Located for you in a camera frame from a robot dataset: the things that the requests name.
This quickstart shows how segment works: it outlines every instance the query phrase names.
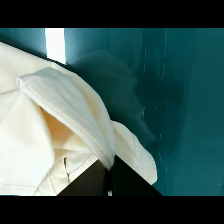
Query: teal background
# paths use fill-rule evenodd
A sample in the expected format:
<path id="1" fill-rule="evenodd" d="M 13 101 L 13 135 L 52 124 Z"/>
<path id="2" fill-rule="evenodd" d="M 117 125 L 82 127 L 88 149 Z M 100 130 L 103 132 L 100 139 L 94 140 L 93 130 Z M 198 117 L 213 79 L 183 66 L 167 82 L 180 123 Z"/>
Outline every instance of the teal background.
<path id="1" fill-rule="evenodd" d="M 0 28 L 0 40 L 46 58 L 44 28 Z M 68 68 L 153 155 L 162 194 L 224 194 L 223 28 L 65 28 L 65 49 Z M 114 59 L 82 61 L 99 50 Z"/>

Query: garment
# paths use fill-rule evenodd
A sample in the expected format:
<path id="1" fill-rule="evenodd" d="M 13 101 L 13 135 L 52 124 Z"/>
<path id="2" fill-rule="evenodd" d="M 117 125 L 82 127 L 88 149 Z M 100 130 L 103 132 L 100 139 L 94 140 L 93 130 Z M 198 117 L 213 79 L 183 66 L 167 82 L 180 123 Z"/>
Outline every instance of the garment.
<path id="1" fill-rule="evenodd" d="M 155 162 L 77 74 L 0 43 L 0 194 L 57 195 L 115 153 L 148 183 Z"/>

